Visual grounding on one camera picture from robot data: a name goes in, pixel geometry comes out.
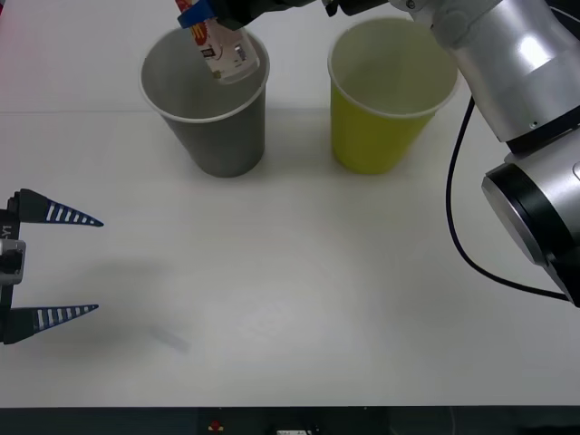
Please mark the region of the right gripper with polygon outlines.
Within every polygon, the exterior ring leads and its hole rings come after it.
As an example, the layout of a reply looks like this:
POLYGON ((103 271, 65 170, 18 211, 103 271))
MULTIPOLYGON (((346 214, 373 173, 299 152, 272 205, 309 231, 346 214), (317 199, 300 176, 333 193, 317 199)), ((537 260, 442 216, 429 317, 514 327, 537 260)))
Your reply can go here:
POLYGON ((178 22, 184 29, 217 18, 220 24, 230 30, 238 30, 265 13, 284 11, 293 7, 292 4, 279 0, 219 0, 216 1, 216 12, 208 0, 199 0, 191 4, 178 1, 177 5, 182 6, 178 22))

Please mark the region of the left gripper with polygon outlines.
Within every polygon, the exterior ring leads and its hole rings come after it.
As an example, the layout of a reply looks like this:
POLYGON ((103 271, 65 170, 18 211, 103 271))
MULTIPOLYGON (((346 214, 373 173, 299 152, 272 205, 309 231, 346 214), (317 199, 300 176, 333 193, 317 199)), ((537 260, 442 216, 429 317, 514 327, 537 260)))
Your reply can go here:
POLYGON ((97 304, 10 308, 13 287, 22 282, 19 221, 84 227, 103 227, 104 224, 27 188, 16 191, 7 206, 8 210, 1 210, 1 343, 14 344, 99 308, 97 304))

